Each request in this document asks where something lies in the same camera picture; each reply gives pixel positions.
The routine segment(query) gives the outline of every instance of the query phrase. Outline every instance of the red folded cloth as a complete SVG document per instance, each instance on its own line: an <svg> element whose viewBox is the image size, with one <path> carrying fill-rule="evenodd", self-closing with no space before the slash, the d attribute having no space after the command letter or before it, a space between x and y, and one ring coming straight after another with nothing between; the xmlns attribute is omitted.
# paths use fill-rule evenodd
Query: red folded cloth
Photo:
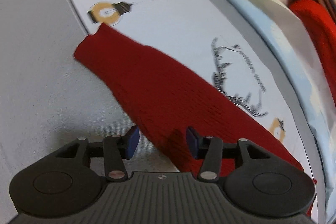
<svg viewBox="0 0 336 224"><path fill-rule="evenodd" d="M102 24L77 47L74 57L111 89L144 135L183 172L197 174L185 141L187 126L227 143L248 138L303 170L285 147L209 83L168 55ZM234 170L223 160L221 175Z"/></svg>
<svg viewBox="0 0 336 224"><path fill-rule="evenodd" d="M314 43L336 103L336 25L327 10L313 0L297 0L289 8L301 19Z"/></svg>

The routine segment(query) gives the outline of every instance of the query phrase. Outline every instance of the gray ironing board surface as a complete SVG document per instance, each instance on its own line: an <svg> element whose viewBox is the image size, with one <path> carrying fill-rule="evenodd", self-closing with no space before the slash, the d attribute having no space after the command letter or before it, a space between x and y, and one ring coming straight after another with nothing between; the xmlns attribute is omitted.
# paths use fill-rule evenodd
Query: gray ironing board surface
<svg viewBox="0 0 336 224"><path fill-rule="evenodd" d="M315 140L281 66L249 23L227 2L210 0L249 42L290 107L317 179L319 223L324 223L325 185ZM15 216L8 194L21 169L79 137L102 140L133 124L105 84L73 59L86 36L69 0L0 1L0 224ZM174 172L170 160L143 135L133 170ZM102 172L102 162L92 168Z"/></svg>

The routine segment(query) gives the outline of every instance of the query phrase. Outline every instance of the red towel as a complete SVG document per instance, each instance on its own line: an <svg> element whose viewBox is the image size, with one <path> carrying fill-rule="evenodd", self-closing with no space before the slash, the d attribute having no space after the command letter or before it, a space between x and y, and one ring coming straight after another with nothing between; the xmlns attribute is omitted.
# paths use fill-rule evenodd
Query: red towel
<svg viewBox="0 0 336 224"><path fill-rule="evenodd" d="M102 24L74 57L100 77L144 135L183 172L197 174L185 141L187 126L227 143L248 138L303 170L285 147L209 83L168 55ZM234 170L223 160L221 175Z"/></svg>
<svg viewBox="0 0 336 224"><path fill-rule="evenodd" d="M297 0L289 8L301 19L314 43L336 103L336 25L327 10L313 0Z"/></svg>

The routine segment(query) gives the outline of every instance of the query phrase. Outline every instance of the light blue fabric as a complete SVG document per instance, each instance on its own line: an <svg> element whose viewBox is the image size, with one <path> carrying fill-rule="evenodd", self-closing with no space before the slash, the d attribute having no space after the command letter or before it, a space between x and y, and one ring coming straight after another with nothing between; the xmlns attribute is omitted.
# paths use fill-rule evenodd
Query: light blue fabric
<svg viewBox="0 0 336 224"><path fill-rule="evenodd" d="M330 145L330 131L325 117L317 112L310 101L312 85L293 48L280 28L248 0L228 0L256 29L275 55L295 89L311 132L321 154L326 185L326 222L332 223L336 211L336 151Z"/></svg>

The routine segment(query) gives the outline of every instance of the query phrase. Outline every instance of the white paper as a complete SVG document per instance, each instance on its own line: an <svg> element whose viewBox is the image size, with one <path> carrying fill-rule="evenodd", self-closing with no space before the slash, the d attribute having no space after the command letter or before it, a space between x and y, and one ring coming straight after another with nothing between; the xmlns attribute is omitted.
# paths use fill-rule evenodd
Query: white paper
<svg viewBox="0 0 336 224"><path fill-rule="evenodd" d="M95 21L108 19L118 31L165 52L212 85L214 73L218 73L215 60L229 63L222 71L227 78L221 85L223 93L239 101L245 112L272 131L312 177L292 113L271 72L209 0L72 1L90 33L100 25ZM122 14L118 13L118 5L126 5ZM220 46L225 48L216 58L214 49Z"/></svg>

